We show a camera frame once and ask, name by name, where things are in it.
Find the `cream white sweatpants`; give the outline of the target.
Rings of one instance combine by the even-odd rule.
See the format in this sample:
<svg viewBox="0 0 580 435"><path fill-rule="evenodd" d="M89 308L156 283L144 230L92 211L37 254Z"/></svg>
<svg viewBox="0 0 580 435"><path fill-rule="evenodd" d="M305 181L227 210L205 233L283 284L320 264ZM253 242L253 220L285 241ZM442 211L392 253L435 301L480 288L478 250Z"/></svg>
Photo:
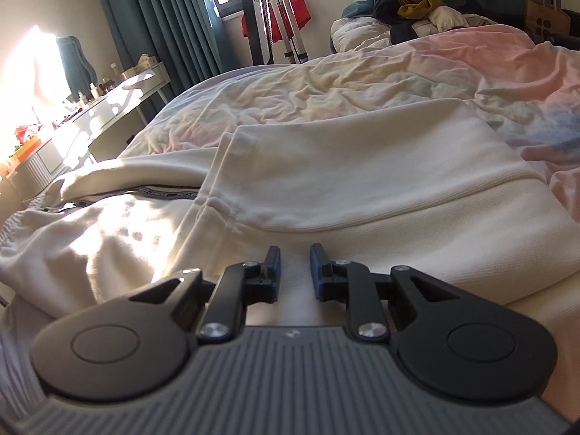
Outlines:
<svg viewBox="0 0 580 435"><path fill-rule="evenodd" d="M579 227L463 103L242 126L218 147L67 174L9 222L1 280L62 316L175 271L282 250L281 312L314 315L308 250L408 264L558 326L579 312Z"/></svg>

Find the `dark clothes pile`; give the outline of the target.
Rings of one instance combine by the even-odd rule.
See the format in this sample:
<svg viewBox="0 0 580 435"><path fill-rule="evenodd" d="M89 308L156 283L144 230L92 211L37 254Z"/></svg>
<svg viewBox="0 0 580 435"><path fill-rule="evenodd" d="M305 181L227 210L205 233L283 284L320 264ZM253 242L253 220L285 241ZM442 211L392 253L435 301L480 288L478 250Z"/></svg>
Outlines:
<svg viewBox="0 0 580 435"><path fill-rule="evenodd" d="M415 40L418 34L413 29L413 22L398 15L398 0L355 0L342 12L347 19L373 17L390 26L390 40L393 44Z"/></svg>

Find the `white desk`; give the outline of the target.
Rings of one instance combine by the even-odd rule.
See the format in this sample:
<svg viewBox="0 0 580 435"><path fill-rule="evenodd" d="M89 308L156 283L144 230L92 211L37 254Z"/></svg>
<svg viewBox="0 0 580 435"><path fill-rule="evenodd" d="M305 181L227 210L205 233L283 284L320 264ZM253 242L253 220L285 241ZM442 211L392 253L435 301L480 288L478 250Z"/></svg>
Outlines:
<svg viewBox="0 0 580 435"><path fill-rule="evenodd" d="M90 146L129 113L153 95L163 104L162 92L170 83L165 65L158 62L102 95L61 127L39 136L39 144L7 175L9 184L22 201L40 194L56 177L89 161Z"/></svg>

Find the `white pillow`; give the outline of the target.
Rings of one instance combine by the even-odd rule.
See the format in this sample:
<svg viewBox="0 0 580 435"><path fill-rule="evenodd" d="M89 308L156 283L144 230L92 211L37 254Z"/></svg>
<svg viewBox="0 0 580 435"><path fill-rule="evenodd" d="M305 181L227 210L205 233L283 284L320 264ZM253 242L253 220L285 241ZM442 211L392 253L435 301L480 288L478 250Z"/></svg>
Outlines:
<svg viewBox="0 0 580 435"><path fill-rule="evenodd" d="M341 18L330 29L336 52L377 49L391 46L391 26L372 17Z"/></svg>

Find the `pastel pink blue duvet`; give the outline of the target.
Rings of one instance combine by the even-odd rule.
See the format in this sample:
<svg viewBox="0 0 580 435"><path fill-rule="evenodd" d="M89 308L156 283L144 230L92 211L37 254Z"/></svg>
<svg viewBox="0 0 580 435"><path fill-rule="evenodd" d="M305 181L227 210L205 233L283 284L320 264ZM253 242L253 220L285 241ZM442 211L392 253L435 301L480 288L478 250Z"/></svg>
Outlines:
<svg viewBox="0 0 580 435"><path fill-rule="evenodd" d="M508 26L454 29L303 65L249 67L216 76L174 98L112 160L215 148L223 136L242 126L328 121L435 100L454 100L472 109L542 176L579 227L579 56L548 43L535 44ZM309 251L307 277L313 316L293 319L281 312L287 282L282 256L278 302L252 306L249 323L339 324L341 306L315 298ZM1 320L1 410L18 419L43 398L29 364L33 337L51 321L101 302L56 317L11 289L15 298ZM541 323L558 342L558 366L544 395L561 413L576 418L579 312L562 325Z"/></svg>

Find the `teal green curtain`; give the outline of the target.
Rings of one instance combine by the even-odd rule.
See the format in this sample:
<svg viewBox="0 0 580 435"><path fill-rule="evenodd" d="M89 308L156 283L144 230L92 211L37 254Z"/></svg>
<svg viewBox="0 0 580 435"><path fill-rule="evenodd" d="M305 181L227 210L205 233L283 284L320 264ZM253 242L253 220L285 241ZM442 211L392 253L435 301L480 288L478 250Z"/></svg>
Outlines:
<svg viewBox="0 0 580 435"><path fill-rule="evenodd" d="M443 0L454 8L485 10L516 20L525 0ZM148 53L164 62L174 93L241 66L212 0L101 0L124 67ZM356 0L345 18L373 15L377 0Z"/></svg>

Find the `red cloth item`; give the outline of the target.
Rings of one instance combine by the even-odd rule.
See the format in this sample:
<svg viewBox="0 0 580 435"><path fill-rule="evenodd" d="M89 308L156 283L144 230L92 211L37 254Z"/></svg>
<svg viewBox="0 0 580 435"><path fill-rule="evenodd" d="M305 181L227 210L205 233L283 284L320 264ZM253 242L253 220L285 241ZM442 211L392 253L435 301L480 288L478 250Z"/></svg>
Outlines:
<svg viewBox="0 0 580 435"><path fill-rule="evenodd" d="M294 16L295 16L298 28L302 29L312 19L311 14L310 14L308 7L306 5L306 1L305 0L290 0L290 2L292 5L292 8L293 8L293 12L294 12ZM278 42L281 40L281 33L280 33L279 28L278 28L278 24L275 21L273 9L271 8L271 6L268 6L268 8L269 8L269 12L270 12L272 41ZM288 16L285 12L285 9L281 3L278 4L278 8L280 11L280 15L282 16L282 21L284 23L286 33L287 33L289 38L292 38L293 37L293 29L290 25L290 22L288 20Z"/></svg>

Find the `white panel heater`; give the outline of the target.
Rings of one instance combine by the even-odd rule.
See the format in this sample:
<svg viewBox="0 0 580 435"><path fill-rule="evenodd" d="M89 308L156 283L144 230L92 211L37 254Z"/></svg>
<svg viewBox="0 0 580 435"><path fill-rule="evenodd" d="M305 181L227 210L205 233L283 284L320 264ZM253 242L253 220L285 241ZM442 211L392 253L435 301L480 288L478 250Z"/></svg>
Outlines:
<svg viewBox="0 0 580 435"><path fill-rule="evenodd" d="M271 64L268 27L261 0L241 0L246 36L254 66Z"/></svg>

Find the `mustard yellow garment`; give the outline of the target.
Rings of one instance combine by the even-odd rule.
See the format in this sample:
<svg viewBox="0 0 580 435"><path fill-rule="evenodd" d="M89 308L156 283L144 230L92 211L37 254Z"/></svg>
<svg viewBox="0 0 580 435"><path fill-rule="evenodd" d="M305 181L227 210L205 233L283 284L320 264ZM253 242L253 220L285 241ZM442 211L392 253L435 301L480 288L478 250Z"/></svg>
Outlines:
<svg viewBox="0 0 580 435"><path fill-rule="evenodd" d="M443 0L398 0L398 16L406 20L420 20L430 12L444 6Z"/></svg>

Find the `silver black tripod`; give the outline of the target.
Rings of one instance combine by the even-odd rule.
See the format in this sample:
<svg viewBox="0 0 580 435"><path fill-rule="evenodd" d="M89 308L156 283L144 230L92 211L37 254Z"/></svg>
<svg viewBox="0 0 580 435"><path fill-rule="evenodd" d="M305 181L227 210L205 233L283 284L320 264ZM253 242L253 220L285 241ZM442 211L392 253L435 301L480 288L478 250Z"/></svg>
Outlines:
<svg viewBox="0 0 580 435"><path fill-rule="evenodd" d="M241 0L247 39L254 66L273 65L274 27L290 64L303 64L309 56L291 0Z"/></svg>

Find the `brown paper bag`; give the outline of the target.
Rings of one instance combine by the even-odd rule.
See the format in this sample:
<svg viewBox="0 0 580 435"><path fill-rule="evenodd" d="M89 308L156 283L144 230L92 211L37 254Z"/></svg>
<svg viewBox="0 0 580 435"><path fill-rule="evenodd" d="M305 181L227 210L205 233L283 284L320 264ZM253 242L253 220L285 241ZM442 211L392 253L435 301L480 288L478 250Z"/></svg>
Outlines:
<svg viewBox="0 0 580 435"><path fill-rule="evenodd" d="M554 34L568 36L570 17L558 0L526 0L525 26L534 43L541 43Z"/></svg>

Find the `teal towel on wall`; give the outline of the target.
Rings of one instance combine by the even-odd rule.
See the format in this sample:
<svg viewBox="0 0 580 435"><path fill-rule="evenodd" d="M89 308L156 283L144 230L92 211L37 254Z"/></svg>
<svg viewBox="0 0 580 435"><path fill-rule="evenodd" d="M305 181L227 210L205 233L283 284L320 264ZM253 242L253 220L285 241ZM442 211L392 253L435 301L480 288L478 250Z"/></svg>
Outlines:
<svg viewBox="0 0 580 435"><path fill-rule="evenodd" d="M84 56L83 47L76 36L58 37L56 40L68 86L71 90L69 99L78 102L79 92L89 96L90 85L97 84L97 75L93 66Z"/></svg>

